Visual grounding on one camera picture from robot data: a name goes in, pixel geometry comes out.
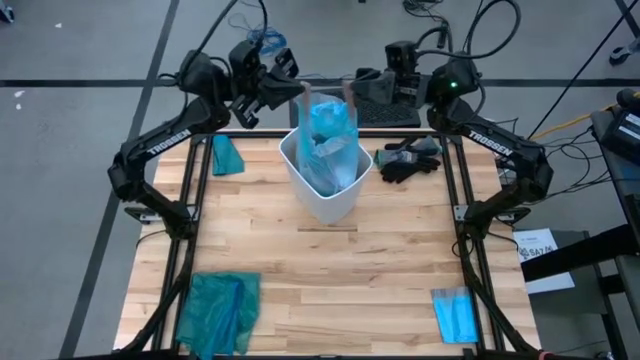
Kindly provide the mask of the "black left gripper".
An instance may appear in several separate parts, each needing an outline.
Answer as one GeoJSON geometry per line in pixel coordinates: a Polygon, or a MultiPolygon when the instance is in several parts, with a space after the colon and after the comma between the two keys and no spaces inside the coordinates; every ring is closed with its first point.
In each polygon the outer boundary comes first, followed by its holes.
{"type": "Polygon", "coordinates": [[[243,128],[256,127],[261,108],[275,110],[311,88],[296,79],[299,67],[290,48],[281,49],[274,60],[270,70],[261,63],[248,77],[232,76],[236,90],[232,112],[243,128]]]}

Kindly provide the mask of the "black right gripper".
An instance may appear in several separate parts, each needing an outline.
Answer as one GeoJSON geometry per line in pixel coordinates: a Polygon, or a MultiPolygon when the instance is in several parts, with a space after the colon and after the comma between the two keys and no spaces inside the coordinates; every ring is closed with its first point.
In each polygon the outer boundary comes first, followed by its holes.
{"type": "Polygon", "coordinates": [[[392,103],[421,108],[427,102],[430,75],[415,69],[380,71],[374,68],[358,68],[353,81],[347,87],[356,97],[383,105],[392,103]]]}

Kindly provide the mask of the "light blue trash bag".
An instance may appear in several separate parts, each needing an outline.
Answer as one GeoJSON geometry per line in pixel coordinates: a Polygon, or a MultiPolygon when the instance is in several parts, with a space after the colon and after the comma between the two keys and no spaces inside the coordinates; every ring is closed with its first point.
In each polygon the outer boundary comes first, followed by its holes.
{"type": "Polygon", "coordinates": [[[296,105],[296,169],[320,196],[333,196],[356,180],[357,111],[347,99],[312,91],[296,105]]]}

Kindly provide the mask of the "white plastic trash bin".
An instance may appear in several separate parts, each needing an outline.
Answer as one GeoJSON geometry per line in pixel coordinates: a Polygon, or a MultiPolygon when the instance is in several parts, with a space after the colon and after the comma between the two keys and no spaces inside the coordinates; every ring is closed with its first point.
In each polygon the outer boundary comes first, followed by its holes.
{"type": "Polygon", "coordinates": [[[295,167],[297,131],[298,129],[294,128],[279,144],[279,151],[289,173],[293,192],[320,223],[325,225],[337,223],[356,206],[367,174],[373,166],[373,159],[366,149],[359,145],[355,182],[332,196],[321,196],[295,167]]]}

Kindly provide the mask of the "large teal trash bag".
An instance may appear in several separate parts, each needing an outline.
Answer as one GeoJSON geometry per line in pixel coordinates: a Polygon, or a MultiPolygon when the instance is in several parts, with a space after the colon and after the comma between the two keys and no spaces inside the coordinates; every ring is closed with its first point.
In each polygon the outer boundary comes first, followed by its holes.
{"type": "Polygon", "coordinates": [[[192,276],[175,340],[201,360],[244,355],[261,310],[255,272],[199,272],[192,276]]]}

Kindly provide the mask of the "small folded teal bag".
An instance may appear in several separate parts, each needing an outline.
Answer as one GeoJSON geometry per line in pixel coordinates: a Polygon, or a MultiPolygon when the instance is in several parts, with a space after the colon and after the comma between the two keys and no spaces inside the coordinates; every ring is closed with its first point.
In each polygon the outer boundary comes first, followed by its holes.
{"type": "Polygon", "coordinates": [[[212,155],[213,176],[234,175],[245,171],[243,158],[226,135],[213,137],[212,155]]]}

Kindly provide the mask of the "folded blue bag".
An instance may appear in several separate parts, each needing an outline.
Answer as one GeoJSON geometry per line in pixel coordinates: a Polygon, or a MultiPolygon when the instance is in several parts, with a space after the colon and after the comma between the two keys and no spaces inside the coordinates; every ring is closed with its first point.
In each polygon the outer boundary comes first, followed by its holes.
{"type": "Polygon", "coordinates": [[[445,344],[476,343],[478,331],[467,287],[432,289],[434,311],[445,344]]]}

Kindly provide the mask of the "black perforated computer case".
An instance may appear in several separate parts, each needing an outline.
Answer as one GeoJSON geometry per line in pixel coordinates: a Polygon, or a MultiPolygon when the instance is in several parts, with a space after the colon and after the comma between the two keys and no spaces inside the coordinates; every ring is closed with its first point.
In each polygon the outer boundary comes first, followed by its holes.
{"type": "MultiPolygon", "coordinates": [[[[338,87],[316,89],[318,94],[324,94],[344,100],[343,92],[338,87]]],[[[359,128],[420,128],[422,125],[418,111],[404,105],[382,105],[359,98],[355,98],[358,113],[359,128]]],[[[289,101],[289,124],[291,128],[298,126],[298,106],[289,101]]]]}

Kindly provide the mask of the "black gloves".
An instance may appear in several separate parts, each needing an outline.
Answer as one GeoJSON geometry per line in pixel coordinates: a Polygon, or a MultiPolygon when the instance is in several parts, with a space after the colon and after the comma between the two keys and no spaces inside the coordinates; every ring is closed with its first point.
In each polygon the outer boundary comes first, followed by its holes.
{"type": "Polygon", "coordinates": [[[415,163],[419,156],[436,156],[442,153],[442,146],[433,137],[408,137],[400,143],[388,143],[378,149],[374,155],[374,163],[382,169],[391,163],[415,163]]]}

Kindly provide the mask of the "black work glove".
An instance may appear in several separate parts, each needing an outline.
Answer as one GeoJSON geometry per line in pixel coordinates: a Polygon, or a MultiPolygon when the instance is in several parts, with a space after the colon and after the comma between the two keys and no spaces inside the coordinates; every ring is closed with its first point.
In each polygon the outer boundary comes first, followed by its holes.
{"type": "Polygon", "coordinates": [[[396,161],[386,164],[380,171],[382,179],[387,183],[400,184],[416,173],[436,171],[441,162],[431,157],[418,157],[413,162],[396,161]]]}

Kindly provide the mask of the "white printed paper sheet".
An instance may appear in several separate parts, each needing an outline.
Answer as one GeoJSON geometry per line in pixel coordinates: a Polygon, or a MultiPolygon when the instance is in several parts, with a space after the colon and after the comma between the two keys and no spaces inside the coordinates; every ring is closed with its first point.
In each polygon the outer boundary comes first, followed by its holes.
{"type": "MultiPolygon", "coordinates": [[[[557,243],[549,228],[515,231],[513,236],[517,243],[520,263],[558,249],[557,243]]],[[[569,272],[526,282],[529,295],[566,290],[574,287],[575,283],[569,272]]]]}

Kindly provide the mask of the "black caster wheel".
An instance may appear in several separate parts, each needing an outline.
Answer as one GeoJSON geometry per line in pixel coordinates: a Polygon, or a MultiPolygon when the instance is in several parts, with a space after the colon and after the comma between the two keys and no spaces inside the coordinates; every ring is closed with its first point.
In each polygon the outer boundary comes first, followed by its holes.
{"type": "Polygon", "coordinates": [[[636,37],[625,46],[616,47],[609,55],[609,64],[612,66],[621,65],[628,57],[636,53],[640,53],[640,37],[636,37]]]}

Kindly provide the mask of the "black equipment box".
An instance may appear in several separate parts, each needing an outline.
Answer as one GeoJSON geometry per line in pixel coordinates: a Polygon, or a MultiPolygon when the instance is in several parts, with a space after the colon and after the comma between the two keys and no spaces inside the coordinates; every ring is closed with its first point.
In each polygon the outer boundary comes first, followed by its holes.
{"type": "Polygon", "coordinates": [[[640,166],[640,92],[616,94],[616,103],[590,115],[600,145],[640,166]]]}

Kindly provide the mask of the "black side table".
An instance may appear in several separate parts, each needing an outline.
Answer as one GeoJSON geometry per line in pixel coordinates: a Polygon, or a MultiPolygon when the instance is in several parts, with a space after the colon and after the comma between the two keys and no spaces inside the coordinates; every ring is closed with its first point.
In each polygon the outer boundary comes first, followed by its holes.
{"type": "Polygon", "coordinates": [[[575,277],[571,289],[539,293],[534,302],[572,314],[601,317],[614,360],[628,360],[610,297],[623,294],[640,331],[640,194],[624,197],[627,224],[598,235],[562,231],[561,247],[522,263],[527,281],[567,273],[575,277]]]}

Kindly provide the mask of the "black metal table frame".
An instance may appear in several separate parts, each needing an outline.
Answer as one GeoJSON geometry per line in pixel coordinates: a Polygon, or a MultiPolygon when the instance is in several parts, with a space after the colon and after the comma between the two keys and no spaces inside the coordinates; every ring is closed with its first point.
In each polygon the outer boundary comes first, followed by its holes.
{"type": "Polygon", "coordinates": [[[283,156],[288,131],[235,131],[231,137],[246,163],[238,175],[214,177],[212,148],[203,140],[185,141],[161,156],[155,185],[191,206],[188,230],[172,238],[162,223],[144,227],[116,337],[118,355],[184,357],[175,329],[192,275],[238,271],[262,277],[253,354],[459,359],[465,348],[441,340],[431,292],[474,278],[510,326],[503,331],[476,298],[475,354],[538,358],[514,246],[498,233],[464,242],[455,213],[472,198],[468,160],[479,162],[484,188],[497,187],[488,151],[444,140],[440,169],[400,185],[370,169],[353,210],[324,225],[293,192],[283,156]]]}

